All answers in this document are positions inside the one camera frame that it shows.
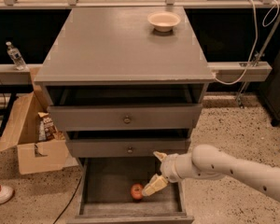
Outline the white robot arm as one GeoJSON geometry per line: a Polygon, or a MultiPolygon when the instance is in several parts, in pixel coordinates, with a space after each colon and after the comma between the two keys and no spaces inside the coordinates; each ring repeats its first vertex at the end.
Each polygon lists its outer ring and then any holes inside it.
{"type": "Polygon", "coordinates": [[[227,175],[280,202],[278,167],[237,159],[210,145],[198,145],[185,154],[153,154],[161,162],[161,175],[152,176],[142,190],[143,196],[151,196],[169,183],[187,178],[213,180],[227,175]]]}

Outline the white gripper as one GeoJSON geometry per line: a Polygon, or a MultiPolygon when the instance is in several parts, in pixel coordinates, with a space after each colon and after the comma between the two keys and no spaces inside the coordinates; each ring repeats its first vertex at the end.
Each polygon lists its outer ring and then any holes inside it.
{"type": "Polygon", "coordinates": [[[168,182],[180,182],[181,178],[175,168],[177,154],[167,155],[165,153],[154,151],[153,155],[161,162],[161,175],[154,174],[150,181],[142,189],[143,196],[151,196],[152,194],[167,187],[168,182]]]}

